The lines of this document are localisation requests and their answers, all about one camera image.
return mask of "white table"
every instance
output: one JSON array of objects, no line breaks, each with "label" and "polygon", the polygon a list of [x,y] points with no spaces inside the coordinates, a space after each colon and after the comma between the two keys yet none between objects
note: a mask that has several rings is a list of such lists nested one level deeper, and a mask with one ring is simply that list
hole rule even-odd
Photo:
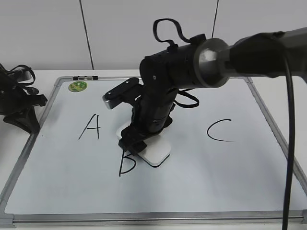
[{"label": "white table", "polygon": [[[75,75],[96,75],[96,76],[138,76],[138,70],[38,70],[35,72],[37,80],[35,86],[47,97],[53,88],[53,83],[60,76],[75,76]],[[265,103],[275,118],[278,126],[285,136],[288,135],[287,121],[287,100],[285,91],[285,80],[279,79],[264,79],[254,78],[256,87],[262,95]],[[277,85],[276,91],[272,92],[272,85]],[[307,106],[304,103],[304,98],[307,96],[307,86],[301,79],[295,79],[295,102],[296,102],[296,124],[297,124],[297,141],[296,141],[296,157],[301,164],[303,170],[307,172],[307,157],[304,156],[303,138],[307,132],[307,122],[304,118],[307,115]],[[37,115],[40,117],[43,108],[37,108]],[[0,189],[2,189],[7,181],[9,174],[17,161],[24,144],[27,141],[28,134],[8,125],[4,122],[0,123]],[[82,229],[95,229],[97,227],[80,227]],[[129,227],[129,226],[105,226],[100,229],[144,229],[144,227]],[[146,229],[281,229],[281,224],[231,224],[231,225],[160,225],[146,226]],[[291,224],[289,229],[306,229],[306,226],[301,224]]]}]

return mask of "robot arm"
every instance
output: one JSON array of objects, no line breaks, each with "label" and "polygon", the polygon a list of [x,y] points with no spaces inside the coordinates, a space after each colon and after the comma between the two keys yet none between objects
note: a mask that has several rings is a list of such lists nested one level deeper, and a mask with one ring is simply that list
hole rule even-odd
[{"label": "robot arm", "polygon": [[[172,40],[161,41],[156,29],[163,20],[172,21],[179,37],[189,44],[178,47]],[[221,87],[233,76],[275,78],[284,75],[281,55],[284,51],[292,73],[307,82],[307,28],[256,34],[228,46],[219,38],[207,40],[204,34],[186,39],[179,23],[173,19],[157,20],[153,27],[156,40],[168,42],[170,46],[143,59],[140,64],[143,85],[134,79],[129,87],[132,82],[129,79],[104,96],[109,108],[127,101],[133,106],[131,124],[122,131],[119,141],[124,151],[137,154],[146,147],[143,140],[171,124],[169,114],[174,109],[179,89]]]}]

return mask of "green sticker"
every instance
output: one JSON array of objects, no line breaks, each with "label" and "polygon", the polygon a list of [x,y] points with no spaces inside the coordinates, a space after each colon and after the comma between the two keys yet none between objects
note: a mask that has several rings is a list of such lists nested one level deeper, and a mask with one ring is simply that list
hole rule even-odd
[{"label": "green sticker", "polygon": [[84,81],[76,81],[69,85],[68,89],[71,92],[81,92],[87,88],[87,83]]}]

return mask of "black strap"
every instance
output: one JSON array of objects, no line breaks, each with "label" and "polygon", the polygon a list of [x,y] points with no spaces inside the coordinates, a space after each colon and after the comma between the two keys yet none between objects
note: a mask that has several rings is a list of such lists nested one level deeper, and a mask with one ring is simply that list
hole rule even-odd
[{"label": "black strap", "polygon": [[191,90],[191,89],[178,91],[178,94],[185,96],[185,97],[188,97],[188,98],[192,99],[193,101],[195,101],[196,103],[194,103],[194,104],[182,104],[182,103],[179,103],[178,101],[175,100],[174,102],[175,102],[176,105],[178,105],[182,108],[195,108],[195,107],[200,105],[200,101],[198,100],[197,97],[187,93],[187,91],[189,91],[189,90]]},{"label": "black strap", "polygon": [[161,40],[159,37],[158,37],[158,32],[157,32],[157,27],[158,27],[158,23],[161,22],[161,21],[171,21],[172,23],[174,23],[176,29],[177,29],[177,33],[179,35],[179,37],[181,38],[182,41],[186,42],[186,43],[190,43],[190,40],[187,39],[183,34],[182,34],[182,30],[181,30],[181,26],[179,24],[179,22],[177,22],[176,20],[174,19],[171,19],[171,18],[161,18],[161,19],[158,19],[158,20],[155,20],[154,21],[154,25],[153,25],[153,34],[154,34],[154,37],[155,39],[158,41],[158,42],[168,42],[170,44],[170,46],[174,46],[175,45],[175,42],[171,39],[167,39],[167,40]]},{"label": "black strap", "polygon": [[11,81],[13,81],[14,84],[15,84],[16,86],[18,86],[18,87],[20,87],[20,88],[26,90],[30,95],[37,95],[37,94],[39,93],[38,89],[36,89],[36,88],[34,88],[34,87],[29,87],[29,86],[32,85],[32,84],[35,82],[35,80],[36,80],[35,74],[34,74],[33,70],[32,70],[30,67],[28,67],[28,66],[26,66],[26,65],[18,65],[18,66],[16,66],[16,67],[12,68],[11,70],[6,70],[6,69],[4,68],[4,66],[0,63],[0,69],[1,69],[2,71],[4,71],[4,73],[7,74],[7,76],[10,76],[10,75],[13,76],[14,73],[16,73],[16,72],[18,72],[18,71],[21,71],[21,70],[18,69],[18,68],[23,68],[23,71],[28,71],[28,72],[31,74],[33,81],[28,82],[28,83],[25,83],[25,82],[17,82],[17,80],[12,79],[12,78],[9,78],[9,79],[10,79]]}]

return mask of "whiteboard frame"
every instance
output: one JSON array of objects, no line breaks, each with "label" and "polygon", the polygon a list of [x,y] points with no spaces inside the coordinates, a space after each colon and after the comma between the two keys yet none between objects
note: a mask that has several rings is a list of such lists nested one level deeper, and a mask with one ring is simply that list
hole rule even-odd
[{"label": "whiteboard frame", "polygon": [[[123,80],[129,77],[98,77],[98,81]],[[244,79],[260,110],[268,122],[279,143],[284,156],[288,159],[288,144],[250,77],[236,77]],[[60,77],[56,80],[48,104],[40,118],[40,125],[44,124],[55,98],[66,81],[73,81],[73,77]],[[135,224],[167,224],[167,223],[255,223],[281,222],[282,210],[272,211],[240,211],[240,212],[171,212],[171,213],[104,213],[104,214],[25,214],[14,215],[4,212],[9,197],[15,187],[21,171],[30,155],[38,134],[31,134],[21,152],[2,193],[0,194],[0,228],[15,226],[84,226],[84,225],[135,225]],[[307,178],[301,166],[295,159],[294,175],[300,182],[307,195]],[[307,210],[289,212],[290,222],[305,223]]]}]

